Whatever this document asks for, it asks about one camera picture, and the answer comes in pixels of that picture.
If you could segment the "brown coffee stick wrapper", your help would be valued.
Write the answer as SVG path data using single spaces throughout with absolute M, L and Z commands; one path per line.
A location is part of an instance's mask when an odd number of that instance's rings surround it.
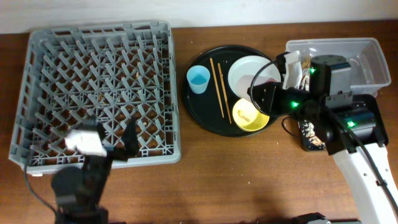
M 299 85 L 299 88 L 301 90 L 309 91 L 310 63 L 311 63 L 311 57 L 309 55 L 305 55 L 303 58 L 303 61 L 301 63 L 302 79 L 301 79 L 300 85 Z

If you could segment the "pink plastic cup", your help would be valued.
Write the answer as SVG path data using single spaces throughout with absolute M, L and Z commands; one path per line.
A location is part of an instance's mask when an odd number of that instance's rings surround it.
M 250 96 L 248 95 L 248 89 L 251 85 L 252 79 L 254 75 L 243 75 L 241 78 L 238 78 L 237 81 L 233 84 L 234 93 L 239 98 L 244 98 L 245 100 L 250 100 Z M 267 82 L 279 82 L 276 78 L 273 77 L 262 77 L 258 76 L 256 79 L 254 86 L 262 85 Z

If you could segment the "yellow plastic bowl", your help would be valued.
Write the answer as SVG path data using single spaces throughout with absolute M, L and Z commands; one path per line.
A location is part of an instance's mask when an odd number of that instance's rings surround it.
M 232 114 L 238 128 L 246 132 L 259 131 L 270 120 L 268 115 L 262 114 L 251 102 L 243 98 L 234 104 Z

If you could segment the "food leftovers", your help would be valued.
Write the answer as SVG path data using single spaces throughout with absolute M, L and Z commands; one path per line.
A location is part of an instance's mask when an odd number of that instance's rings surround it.
M 316 136 L 314 125 L 311 122 L 302 120 L 298 122 L 298 125 L 305 151 L 324 151 L 326 149 L 325 143 Z

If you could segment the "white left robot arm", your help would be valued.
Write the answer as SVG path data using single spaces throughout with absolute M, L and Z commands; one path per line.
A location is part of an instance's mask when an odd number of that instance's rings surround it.
M 114 161 L 126 162 L 139 154 L 136 119 L 122 133 L 123 147 L 102 144 L 105 126 L 95 119 L 84 121 L 65 137 L 65 145 L 84 155 L 81 168 L 68 166 L 52 177 L 57 210 L 55 223 L 108 223 L 109 212 L 99 205 Z

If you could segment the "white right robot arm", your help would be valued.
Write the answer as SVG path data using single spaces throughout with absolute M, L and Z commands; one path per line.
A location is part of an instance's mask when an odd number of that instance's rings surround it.
M 397 187 L 387 158 L 387 134 L 371 95 L 351 91 L 351 65 L 340 55 L 311 58 L 309 89 L 256 84 L 247 93 L 269 116 L 313 123 L 316 135 L 343 174 L 363 223 L 397 223 Z

